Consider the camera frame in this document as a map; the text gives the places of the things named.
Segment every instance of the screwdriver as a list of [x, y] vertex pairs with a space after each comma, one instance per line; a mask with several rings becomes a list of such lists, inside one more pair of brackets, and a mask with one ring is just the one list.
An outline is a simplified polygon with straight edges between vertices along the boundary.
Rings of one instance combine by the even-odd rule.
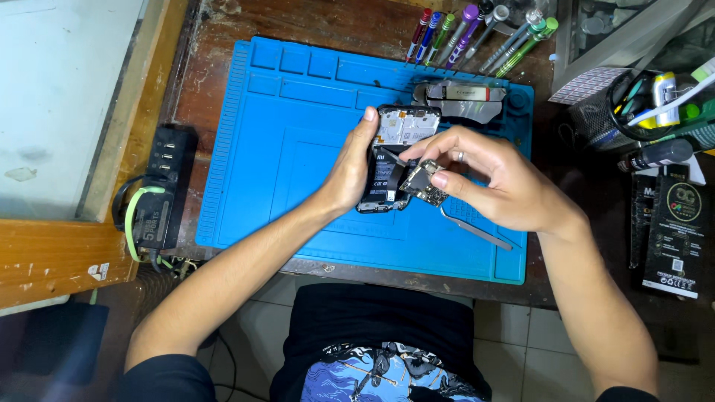
[[432, 64], [432, 61], [435, 59], [435, 56], [437, 56], [437, 50], [439, 50], [440, 46], [442, 46], [442, 41], [444, 41], [445, 37], [447, 36], [449, 27], [452, 26], [452, 21], [454, 21], [454, 14], [447, 14], [447, 16], [445, 17], [445, 21], [442, 23], [442, 29], [441, 29], [439, 35], [437, 35], [437, 39], [435, 39], [435, 43], [432, 44], [432, 49], [430, 49], [430, 54], [427, 56], [427, 59], [425, 60], [425, 70], [427, 69], [427, 67], [430, 66], [430, 64]]
[[472, 45], [472, 47], [469, 48], [469, 50], [464, 53], [464, 59], [462, 59], [462, 62], [460, 62], [459, 66], [457, 67], [456, 71], [454, 74], [457, 74], [459, 70], [464, 67], [465, 64], [469, 60], [472, 59], [474, 54], [476, 54], [477, 49], [479, 49], [479, 46], [484, 42], [485, 39], [487, 39], [487, 35], [489, 35], [490, 32], [492, 32], [492, 29], [496, 26], [496, 24], [499, 24], [502, 21], [505, 21], [507, 18], [509, 18], [509, 7], [499, 4], [497, 7], [494, 8], [494, 15], [492, 15], [492, 22], [487, 25], [487, 28], [484, 30], [482, 33], [482, 36], [479, 37], [479, 40]]
[[527, 28], [529, 25], [536, 25], [536, 24], [538, 24], [539, 21], [541, 21], [541, 18], [542, 18], [541, 10], [539, 10], [539, 9], [529, 10], [529, 11], [526, 13], [526, 22], [525, 22], [522, 26], [520, 26], [519, 29], [514, 33], [514, 35], [512, 35], [511, 38], [507, 39], [506, 42], [504, 42], [504, 44], [501, 45], [501, 47], [500, 47], [499, 49], [497, 49], [496, 52], [494, 52], [494, 54], [492, 54], [492, 55], [489, 57], [489, 59], [487, 59], [487, 61], [484, 62], [484, 64], [482, 64], [481, 67], [479, 67], [479, 72], [480, 72], [480, 73], [483, 73], [483, 72], [487, 71], [487, 68], [489, 68], [489, 66], [490, 66], [493, 62], [496, 62], [496, 59], [497, 59], [499, 56], [501, 56], [501, 54], [502, 54], [503, 52], [505, 52], [506, 49], [509, 49], [509, 46], [511, 46], [512, 44], [514, 44], [514, 42], [516, 42], [516, 39], [519, 39], [519, 37], [521, 36], [521, 34], [524, 33], [524, 31], [526, 30], [526, 28]]
[[421, 63], [422, 60], [425, 58], [425, 54], [427, 54], [427, 46], [430, 46], [430, 42], [432, 41], [432, 34], [434, 33], [435, 28], [437, 28], [437, 24], [440, 23], [441, 16], [442, 14], [437, 11], [432, 14], [430, 26], [427, 27], [427, 31], [425, 31], [425, 37], [422, 39], [422, 45], [420, 46], [420, 49], [417, 50], [417, 56], [415, 58], [415, 68], [417, 68], [417, 65]]
[[499, 59], [496, 61], [496, 63], [492, 64], [491, 67], [489, 67], [489, 74], [492, 74], [493, 72], [496, 71], [499, 67], [501, 67], [502, 64], [506, 63], [507, 60], [509, 60], [509, 57], [511, 57], [512, 54], [514, 54], [520, 47], [521, 45], [525, 44], [526, 41], [529, 40], [533, 35], [538, 34], [539, 32], [543, 31], [546, 28], [546, 20], [542, 19], [538, 25], [529, 25], [529, 27], [526, 29], [526, 32], [524, 32], [524, 35], [521, 35], [521, 38], [517, 39], [516, 42], [514, 42], [513, 45], [504, 52], [504, 54], [499, 57]]
[[470, 4], [464, 8], [464, 11], [462, 11], [462, 22], [459, 23], [459, 26], [457, 26], [457, 30], [454, 31], [454, 34], [450, 38], [449, 42], [447, 43], [445, 48], [442, 49], [442, 53], [440, 53], [440, 57], [439, 59], [437, 59], [437, 67], [444, 63], [445, 60], [449, 57], [449, 55], [452, 54], [452, 49], [454, 49], [454, 46], [457, 44], [457, 41], [459, 40], [460, 36], [462, 36], [462, 33], [467, 29], [469, 24], [474, 21], [474, 19], [478, 16], [479, 8], [474, 4]]
[[467, 45], [469, 45], [469, 41], [470, 39], [472, 39], [474, 31], [477, 30], [479, 24], [484, 21], [484, 18], [486, 18], [487, 14], [491, 13], [492, 10], [494, 10], [494, 3], [492, 3], [491, 0], [482, 0], [479, 2], [479, 15], [477, 15], [477, 19], [475, 19], [469, 26], [467, 33], [464, 34], [461, 39], [459, 39], [457, 47], [454, 48], [454, 51], [452, 51], [452, 54], [447, 60], [447, 64], [445, 64], [445, 70], [451, 69], [454, 63], [459, 60], [459, 56], [467, 49]]
[[555, 18], [548, 17], [546, 19], [546, 28], [539, 32], [538, 34], [534, 34], [525, 44], [524, 46], [521, 47], [516, 53], [509, 59], [507, 60], [504, 65], [496, 72], [496, 77], [501, 78], [504, 77], [504, 74], [508, 73], [509, 70], [511, 70], [518, 62], [521, 61], [521, 59], [524, 58], [524, 56], [534, 47], [536, 44], [540, 41], [543, 41], [544, 39], [548, 39], [551, 37], [551, 34], [554, 33], [554, 31], [558, 28], [558, 21], [556, 21]]
[[425, 25], [427, 25], [427, 21], [430, 20], [430, 15], [432, 15], [431, 9], [425, 9], [425, 11], [422, 13], [420, 23], [417, 25], [417, 29], [415, 29], [415, 34], [412, 35], [412, 44], [410, 45], [410, 49], [407, 50], [407, 56], [405, 57], [405, 66], [407, 65], [407, 63], [410, 62], [410, 59], [412, 59], [412, 55], [415, 53], [415, 48], [420, 43], [420, 37], [422, 36], [422, 32], [425, 30]]

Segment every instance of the wooden table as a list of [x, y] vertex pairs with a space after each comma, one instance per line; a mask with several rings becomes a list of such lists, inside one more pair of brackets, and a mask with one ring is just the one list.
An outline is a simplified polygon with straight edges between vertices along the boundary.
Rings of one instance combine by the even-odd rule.
[[[457, 7], [449, 1], [436, 3]], [[197, 0], [184, 23], [160, 119], [160, 122], [192, 126], [200, 138], [179, 246], [171, 253], [206, 260], [219, 252], [218, 249], [196, 245], [194, 234], [232, 50], [237, 40], [266, 36], [397, 60], [404, 58], [420, 13], [419, 6], [388, 0], [241, 0], [240, 5], [236, 0], [204, 0], [201, 4]], [[480, 54], [491, 53], [504, 38], [501, 34], [494, 34], [483, 45]], [[712, 301], [712, 297], [697, 303], [682, 303], [650, 295], [640, 290], [639, 286], [631, 289], [631, 273], [627, 269], [630, 177], [615, 170], [593, 172], [587, 167], [574, 167], [576, 162], [565, 157], [568, 153], [559, 148], [559, 141], [551, 135], [549, 122], [562, 107], [546, 102], [553, 76], [548, 57], [553, 50], [554, 38], [539, 44], [506, 77], [512, 82], [531, 85], [536, 92], [535, 109], [539, 113], [535, 115], [533, 131], [534, 163], [589, 214], [606, 266], [644, 320], [675, 323], [684, 318], [695, 322], [707, 317], [706, 320], [711, 323], [714, 315], [710, 314], [707, 303]], [[476, 59], [465, 69], [475, 71]], [[556, 308], [538, 239], [533, 233], [528, 236], [526, 265], [526, 282], [522, 286], [296, 258], [291, 259], [282, 270], [502, 303]]]

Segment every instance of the barcode sticker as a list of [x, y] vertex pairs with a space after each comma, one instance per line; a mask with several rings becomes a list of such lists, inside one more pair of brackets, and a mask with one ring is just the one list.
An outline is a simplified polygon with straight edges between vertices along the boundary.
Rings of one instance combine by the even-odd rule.
[[673, 259], [673, 266], [671, 267], [673, 271], [683, 272], [683, 261]]

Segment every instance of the black shirt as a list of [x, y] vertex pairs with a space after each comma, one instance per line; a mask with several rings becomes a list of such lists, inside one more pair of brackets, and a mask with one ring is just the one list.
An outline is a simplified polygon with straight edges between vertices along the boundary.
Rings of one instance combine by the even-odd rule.
[[[473, 363], [473, 312], [412, 290], [325, 283], [301, 287], [271, 401], [490, 401]], [[122, 401], [213, 401], [209, 373], [186, 355], [151, 358], [122, 379]], [[598, 402], [654, 402], [627, 387]]]

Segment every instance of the person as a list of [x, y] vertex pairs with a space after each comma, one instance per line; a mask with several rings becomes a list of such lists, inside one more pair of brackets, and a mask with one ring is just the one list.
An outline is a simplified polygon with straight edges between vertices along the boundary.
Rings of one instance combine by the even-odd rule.
[[[294, 210], [220, 253], [137, 327], [119, 401], [213, 401], [199, 345], [328, 223], [358, 203], [366, 150], [378, 128], [368, 107], [330, 174]], [[648, 331], [605, 269], [585, 214], [511, 144], [451, 127], [400, 158], [462, 162], [432, 183], [494, 223], [537, 232], [549, 280], [595, 400], [657, 401], [658, 361]], [[489, 401], [473, 362], [470, 308], [427, 293], [363, 284], [301, 287], [271, 401]]]

